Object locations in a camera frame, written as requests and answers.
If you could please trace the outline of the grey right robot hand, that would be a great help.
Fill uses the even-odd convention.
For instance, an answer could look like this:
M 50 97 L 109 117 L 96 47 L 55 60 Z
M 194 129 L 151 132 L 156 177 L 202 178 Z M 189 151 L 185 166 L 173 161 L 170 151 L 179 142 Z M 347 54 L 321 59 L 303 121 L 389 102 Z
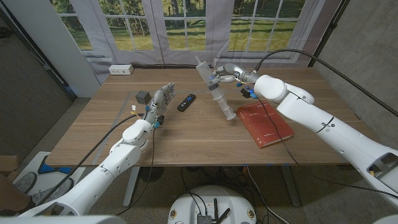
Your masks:
M 216 68 L 212 75 L 219 83 L 232 83 L 234 81 L 243 84 L 256 83 L 260 75 L 256 72 L 251 72 L 233 63 L 226 63 L 223 66 Z

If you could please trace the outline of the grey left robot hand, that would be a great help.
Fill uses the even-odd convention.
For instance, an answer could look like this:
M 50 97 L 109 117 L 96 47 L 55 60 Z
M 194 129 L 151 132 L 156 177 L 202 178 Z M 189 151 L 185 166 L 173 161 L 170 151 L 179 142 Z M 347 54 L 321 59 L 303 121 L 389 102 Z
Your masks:
M 154 93 L 153 98 L 148 104 L 149 108 L 146 111 L 143 120 L 150 124 L 154 124 L 156 119 L 165 113 L 168 104 L 175 96 L 174 85 L 174 82 L 170 82 Z

